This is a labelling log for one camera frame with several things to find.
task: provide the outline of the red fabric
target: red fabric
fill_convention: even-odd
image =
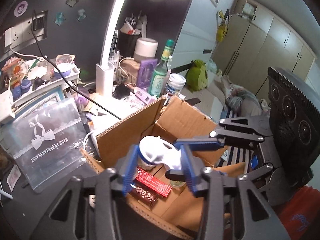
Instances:
[[[284,205],[278,217],[291,240],[299,240],[319,210],[320,192],[312,187],[303,187]]]

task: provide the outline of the round pink sticker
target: round pink sticker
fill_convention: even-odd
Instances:
[[[16,8],[14,9],[14,16],[15,17],[19,17],[22,14],[24,14],[24,12],[27,10],[28,8],[28,2],[27,1],[23,1],[21,3],[19,3]]]

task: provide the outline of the white plastic jar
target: white plastic jar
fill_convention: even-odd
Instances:
[[[170,96],[178,96],[186,83],[186,78],[179,74],[170,74],[168,83],[165,87],[166,93]]]

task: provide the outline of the cardboard box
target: cardboard box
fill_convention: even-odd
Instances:
[[[147,135],[160,136],[173,143],[177,138],[208,135],[216,127],[214,122],[178,97],[172,97],[169,106],[159,116],[163,103],[164,99],[160,98],[98,135],[101,162],[83,152],[92,168],[100,173],[114,166],[119,158],[127,154],[132,144],[139,144],[141,138]],[[213,167],[226,148],[193,154],[200,157],[206,166]],[[243,174],[244,163],[221,167],[219,170],[236,177]],[[158,165],[150,173],[168,184],[165,171],[164,167]],[[199,229],[203,199],[194,198],[185,186],[180,189],[173,188],[168,197],[160,198],[152,210],[129,194],[126,199],[129,206],[138,214],[177,237],[192,239],[177,227],[192,231]]]

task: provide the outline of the green bottle cap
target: green bottle cap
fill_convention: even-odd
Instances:
[[[173,40],[167,40],[166,46],[173,47],[174,41]]]

